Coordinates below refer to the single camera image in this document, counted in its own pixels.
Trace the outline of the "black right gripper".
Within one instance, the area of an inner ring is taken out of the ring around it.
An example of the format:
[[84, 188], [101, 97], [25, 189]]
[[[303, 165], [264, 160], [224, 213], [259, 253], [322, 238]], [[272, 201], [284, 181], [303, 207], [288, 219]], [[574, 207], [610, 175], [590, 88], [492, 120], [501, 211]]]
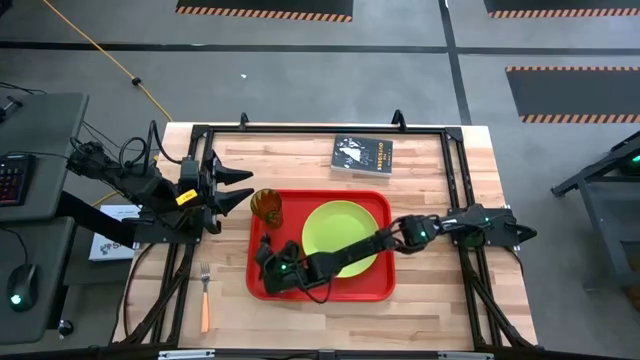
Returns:
[[256, 251], [256, 263], [262, 265], [262, 281], [268, 295], [276, 295], [293, 289], [303, 292], [320, 284], [305, 266], [301, 247], [296, 242], [287, 242], [275, 252], [271, 237], [264, 234]]

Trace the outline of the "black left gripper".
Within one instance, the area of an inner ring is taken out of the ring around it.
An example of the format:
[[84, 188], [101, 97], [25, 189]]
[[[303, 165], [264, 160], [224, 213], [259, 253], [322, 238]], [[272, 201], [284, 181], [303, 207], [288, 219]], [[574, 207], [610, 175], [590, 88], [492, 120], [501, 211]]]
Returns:
[[231, 169], [216, 162], [215, 152], [205, 150], [201, 162], [187, 156], [182, 159], [178, 188], [180, 194], [195, 193], [183, 201], [183, 205], [196, 207], [202, 211], [203, 226], [211, 234], [221, 232], [221, 222], [217, 213], [227, 216], [236, 206], [254, 193], [253, 188], [230, 192], [216, 192], [217, 183], [231, 185], [253, 176], [251, 171]]

